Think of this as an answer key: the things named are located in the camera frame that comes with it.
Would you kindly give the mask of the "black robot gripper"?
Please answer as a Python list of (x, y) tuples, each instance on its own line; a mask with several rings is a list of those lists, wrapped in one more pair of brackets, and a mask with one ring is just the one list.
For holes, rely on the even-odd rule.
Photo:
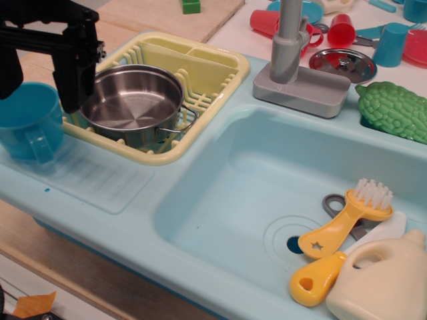
[[(17, 51), (50, 55), (53, 78), (66, 113), (74, 113), (93, 93), (96, 63), (105, 57), (97, 38), (99, 14), (74, 1), (1, 2), (1, 100), (23, 82)], [(62, 23), (61, 34), (27, 29), (30, 23)], [(76, 63), (91, 63), (79, 66)]]

